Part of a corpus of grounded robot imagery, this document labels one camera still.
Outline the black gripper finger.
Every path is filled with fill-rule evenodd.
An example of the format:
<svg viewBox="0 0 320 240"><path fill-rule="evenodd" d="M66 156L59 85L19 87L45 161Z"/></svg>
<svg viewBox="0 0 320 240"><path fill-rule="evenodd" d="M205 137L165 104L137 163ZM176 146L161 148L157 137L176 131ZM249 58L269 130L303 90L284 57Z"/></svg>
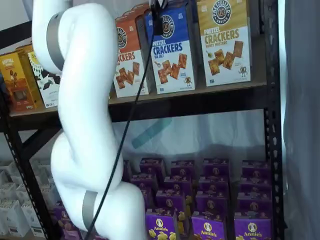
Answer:
<svg viewBox="0 0 320 240"><path fill-rule="evenodd" d="M161 8L154 7L152 9L153 32L154 35L163 34L163 23L161 18Z"/></svg>

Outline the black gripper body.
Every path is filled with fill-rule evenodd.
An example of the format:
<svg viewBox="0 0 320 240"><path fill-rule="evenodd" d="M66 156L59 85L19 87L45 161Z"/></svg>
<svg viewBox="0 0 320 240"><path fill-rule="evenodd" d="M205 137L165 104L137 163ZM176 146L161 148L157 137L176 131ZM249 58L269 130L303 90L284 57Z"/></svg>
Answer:
<svg viewBox="0 0 320 240"><path fill-rule="evenodd" d="M169 0L149 0L150 9L165 9L170 1Z"/></svg>

